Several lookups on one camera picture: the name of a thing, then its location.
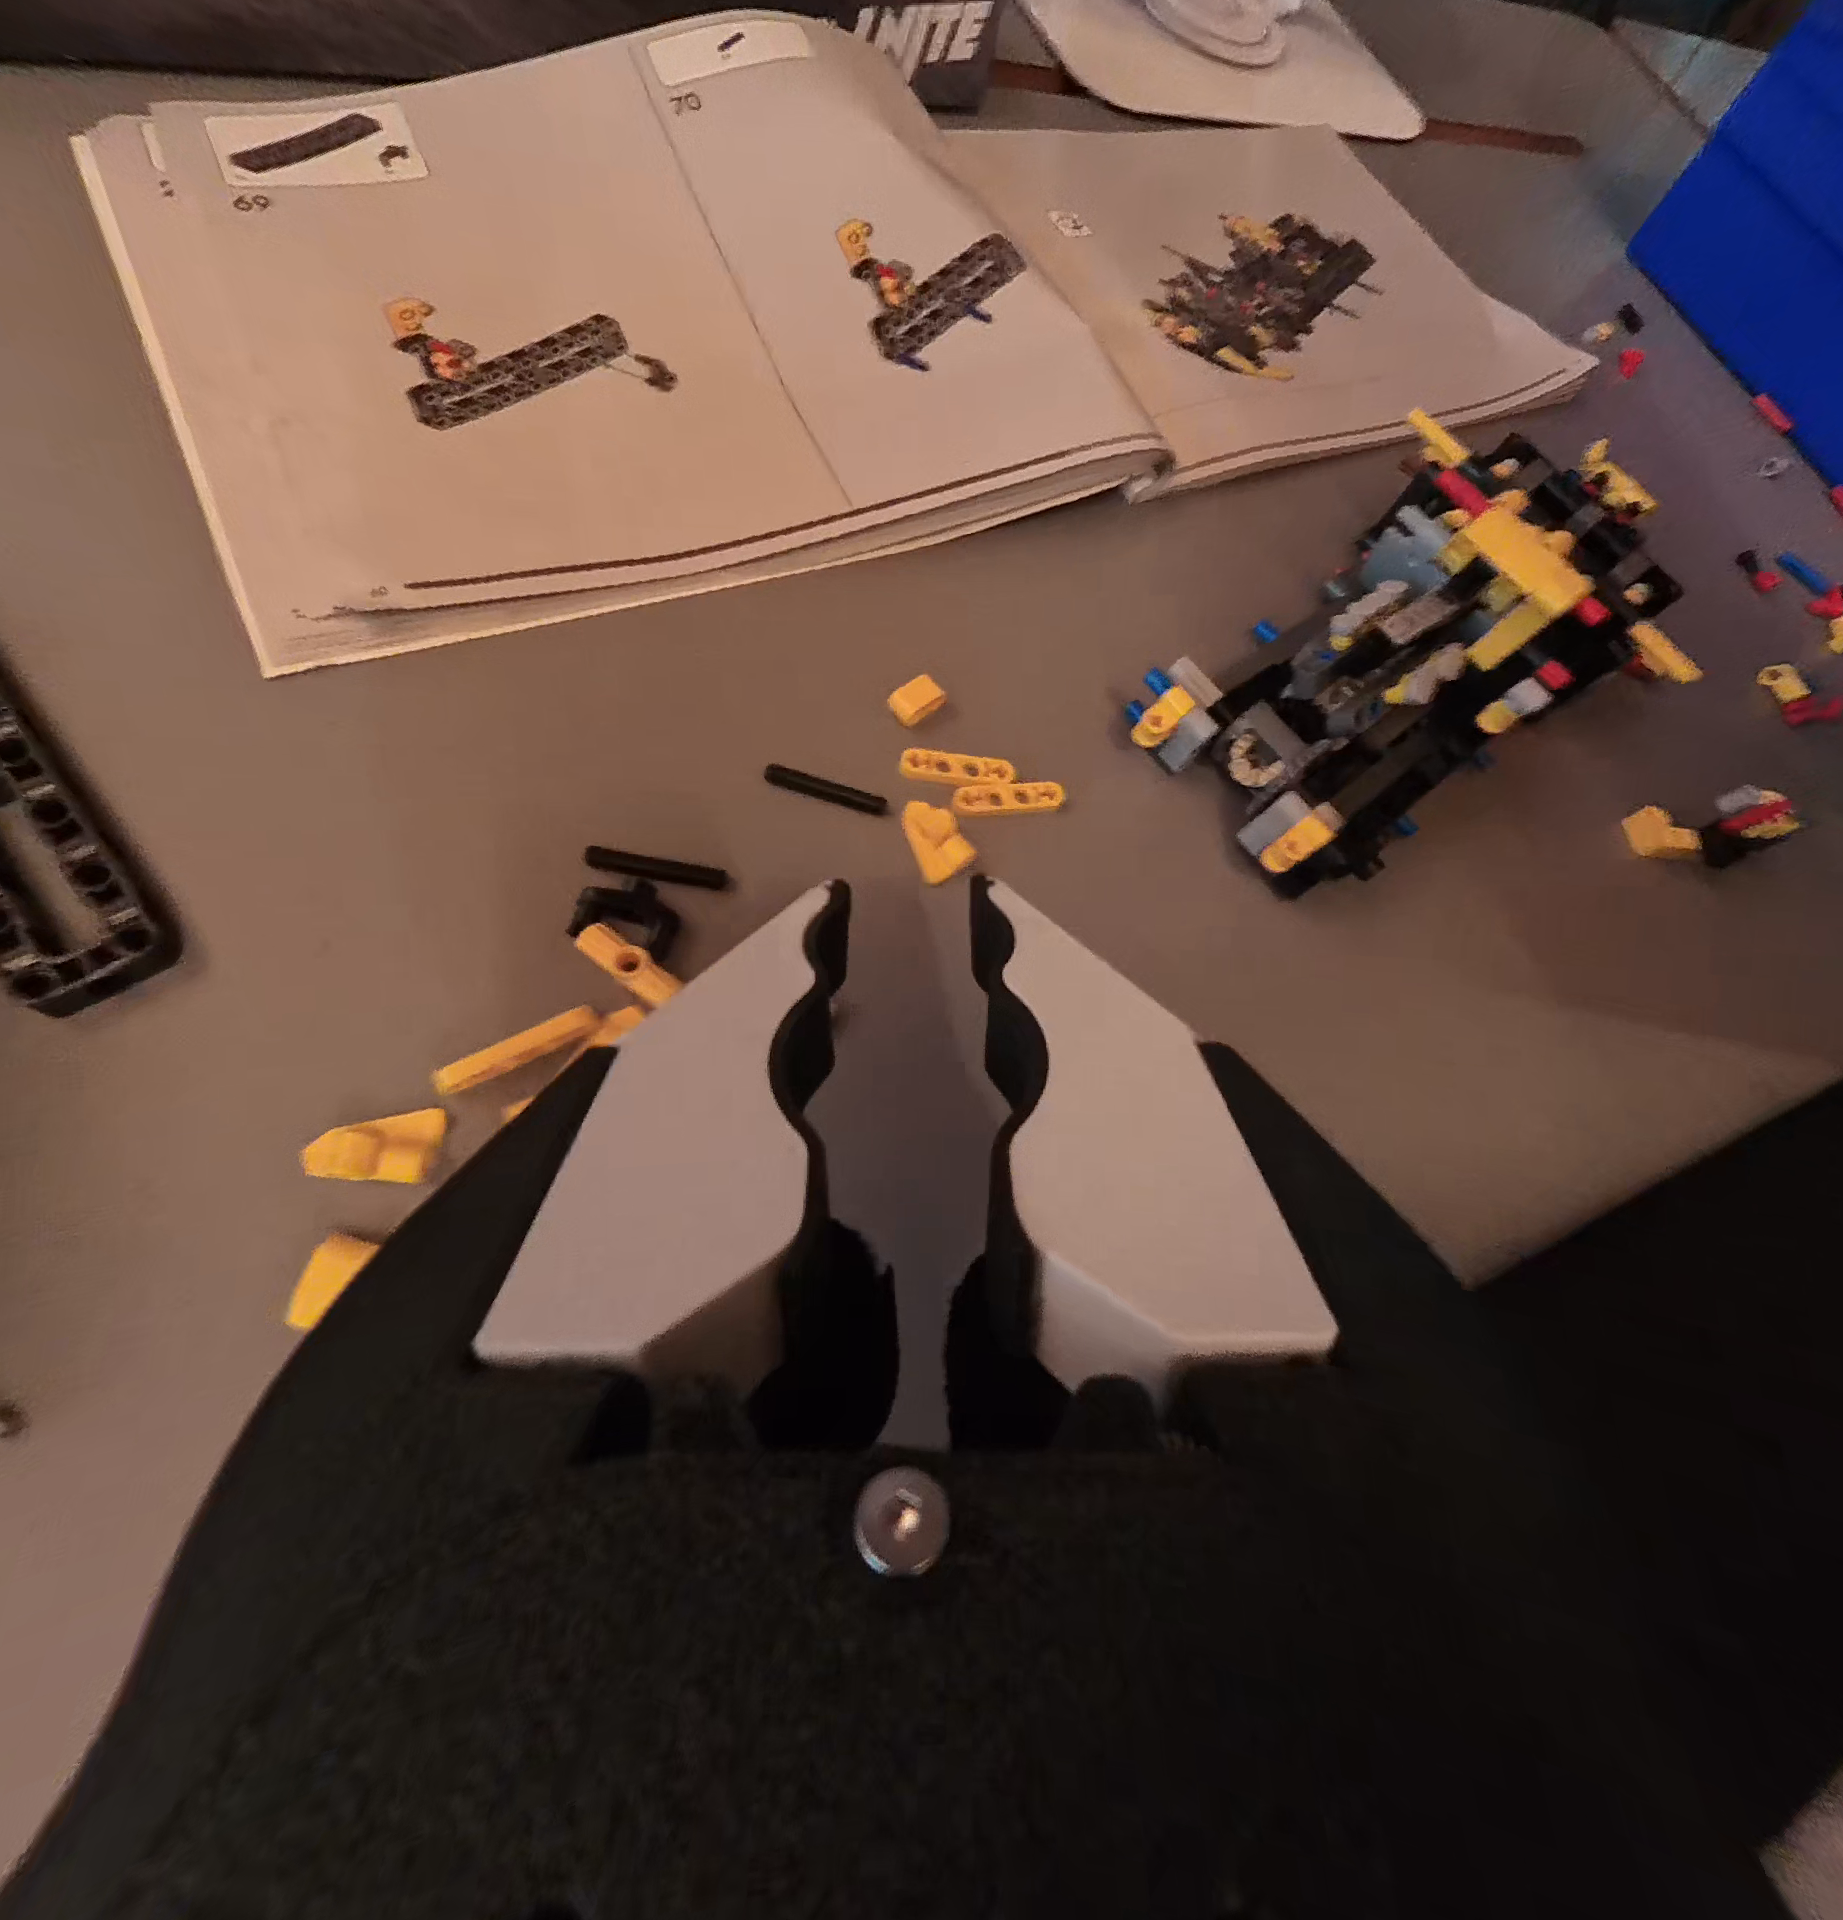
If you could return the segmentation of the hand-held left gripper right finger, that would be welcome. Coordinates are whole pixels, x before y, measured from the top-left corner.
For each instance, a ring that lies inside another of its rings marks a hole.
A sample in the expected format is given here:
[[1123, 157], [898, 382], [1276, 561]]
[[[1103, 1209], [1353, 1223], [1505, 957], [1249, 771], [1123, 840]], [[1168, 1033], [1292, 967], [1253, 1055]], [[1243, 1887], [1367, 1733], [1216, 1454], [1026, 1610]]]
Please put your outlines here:
[[1193, 1029], [1008, 882], [968, 909], [1003, 1347], [1069, 1390], [1324, 1356], [1333, 1308]]

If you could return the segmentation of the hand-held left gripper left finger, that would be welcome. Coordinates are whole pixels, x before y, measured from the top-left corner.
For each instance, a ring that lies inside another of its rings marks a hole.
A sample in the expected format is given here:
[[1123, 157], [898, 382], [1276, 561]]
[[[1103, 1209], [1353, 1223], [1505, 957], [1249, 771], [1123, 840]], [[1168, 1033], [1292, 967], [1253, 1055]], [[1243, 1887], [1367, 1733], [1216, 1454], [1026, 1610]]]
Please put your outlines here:
[[834, 1073], [852, 887], [818, 882], [615, 1051], [474, 1336], [485, 1364], [773, 1368], [829, 1222], [808, 1105]]

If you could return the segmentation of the small black lego connector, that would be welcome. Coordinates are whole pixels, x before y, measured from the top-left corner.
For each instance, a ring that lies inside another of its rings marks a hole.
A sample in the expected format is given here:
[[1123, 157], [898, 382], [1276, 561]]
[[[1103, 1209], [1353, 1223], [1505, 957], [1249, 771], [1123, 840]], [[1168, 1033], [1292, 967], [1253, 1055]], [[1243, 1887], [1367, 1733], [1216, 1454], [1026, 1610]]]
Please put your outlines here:
[[587, 884], [576, 894], [565, 933], [576, 939], [590, 927], [604, 927], [665, 963], [684, 922], [651, 880], [632, 876], [622, 884]]

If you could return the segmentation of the lego car model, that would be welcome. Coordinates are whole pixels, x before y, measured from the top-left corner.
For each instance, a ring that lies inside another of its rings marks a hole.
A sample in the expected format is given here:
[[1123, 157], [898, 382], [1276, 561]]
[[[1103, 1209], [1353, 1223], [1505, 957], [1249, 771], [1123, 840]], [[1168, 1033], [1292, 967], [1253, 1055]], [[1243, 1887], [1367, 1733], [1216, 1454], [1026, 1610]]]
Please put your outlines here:
[[1258, 623], [1226, 680], [1177, 659], [1126, 707], [1149, 763], [1219, 777], [1279, 900], [1376, 876], [1424, 798], [1601, 682], [1702, 680], [1664, 625], [1683, 588], [1649, 549], [1659, 501], [1607, 437], [1560, 463], [1408, 423], [1408, 482], [1319, 606]]

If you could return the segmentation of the black lego frame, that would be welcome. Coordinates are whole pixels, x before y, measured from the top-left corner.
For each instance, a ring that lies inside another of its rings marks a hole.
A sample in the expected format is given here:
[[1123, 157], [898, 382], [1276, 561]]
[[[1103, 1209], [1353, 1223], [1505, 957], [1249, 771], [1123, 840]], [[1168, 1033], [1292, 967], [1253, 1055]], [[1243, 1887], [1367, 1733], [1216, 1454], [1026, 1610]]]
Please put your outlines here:
[[0, 988], [71, 1019], [182, 953], [166, 891], [0, 659]]

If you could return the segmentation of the loose yellow lego beams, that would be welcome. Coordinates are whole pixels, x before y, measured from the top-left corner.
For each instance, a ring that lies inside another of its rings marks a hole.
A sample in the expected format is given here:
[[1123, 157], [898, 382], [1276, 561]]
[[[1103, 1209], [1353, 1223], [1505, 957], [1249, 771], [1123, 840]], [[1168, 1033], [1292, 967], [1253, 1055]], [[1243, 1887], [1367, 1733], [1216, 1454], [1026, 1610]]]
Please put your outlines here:
[[[974, 863], [976, 846], [963, 822], [1046, 815], [1066, 803], [1061, 781], [1023, 779], [1005, 757], [904, 748], [898, 773], [902, 779], [943, 792], [937, 802], [907, 803], [901, 820], [904, 842], [929, 884], [948, 882]], [[428, 1075], [435, 1101], [334, 1124], [303, 1146], [303, 1171], [308, 1179], [348, 1185], [424, 1185], [448, 1143], [451, 1096], [542, 1063], [564, 1070], [586, 1051], [618, 1048], [679, 991], [668, 960], [657, 963], [644, 947], [632, 947], [604, 927], [590, 927], [570, 941], [619, 989], [624, 997], [619, 1010], [575, 1005], [437, 1067]]]

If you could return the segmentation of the scattered small lego pieces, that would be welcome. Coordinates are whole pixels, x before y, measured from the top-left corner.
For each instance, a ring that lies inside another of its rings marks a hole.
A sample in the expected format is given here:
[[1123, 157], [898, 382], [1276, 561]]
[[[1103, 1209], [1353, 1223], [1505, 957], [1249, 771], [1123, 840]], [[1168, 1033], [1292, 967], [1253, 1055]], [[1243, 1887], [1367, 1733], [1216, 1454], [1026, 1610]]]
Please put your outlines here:
[[1580, 330], [1597, 370], [1575, 467], [1672, 587], [1624, 587], [1789, 732], [1843, 727], [1843, 474], [1821, 470], [1786, 396], [1743, 384], [1681, 324], [1626, 302]]

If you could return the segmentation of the lego instruction booklet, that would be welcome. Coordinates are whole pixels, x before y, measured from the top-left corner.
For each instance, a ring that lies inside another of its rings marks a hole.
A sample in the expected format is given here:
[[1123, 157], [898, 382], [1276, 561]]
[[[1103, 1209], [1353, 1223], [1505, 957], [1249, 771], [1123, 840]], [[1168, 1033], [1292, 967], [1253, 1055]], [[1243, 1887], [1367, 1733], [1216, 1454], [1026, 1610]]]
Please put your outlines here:
[[710, 13], [71, 141], [265, 680], [1575, 396], [1328, 126], [935, 119]]

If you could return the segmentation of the lego set box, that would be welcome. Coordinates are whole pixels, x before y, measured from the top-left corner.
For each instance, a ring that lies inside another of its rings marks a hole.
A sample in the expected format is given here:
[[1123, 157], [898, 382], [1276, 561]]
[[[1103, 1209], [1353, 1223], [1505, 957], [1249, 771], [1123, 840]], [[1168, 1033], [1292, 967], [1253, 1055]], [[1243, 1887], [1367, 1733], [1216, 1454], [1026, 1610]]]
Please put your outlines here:
[[825, 16], [901, 69], [932, 111], [974, 114], [989, 91], [999, 2], [828, 2]]

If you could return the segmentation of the blue plastic bin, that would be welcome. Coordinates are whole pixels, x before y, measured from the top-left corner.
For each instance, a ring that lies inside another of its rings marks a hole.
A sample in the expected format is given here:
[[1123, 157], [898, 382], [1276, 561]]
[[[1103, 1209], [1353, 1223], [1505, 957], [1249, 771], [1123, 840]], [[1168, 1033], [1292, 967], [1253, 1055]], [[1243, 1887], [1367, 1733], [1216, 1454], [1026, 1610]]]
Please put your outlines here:
[[1843, 2], [1804, 10], [1629, 260], [1843, 493]]

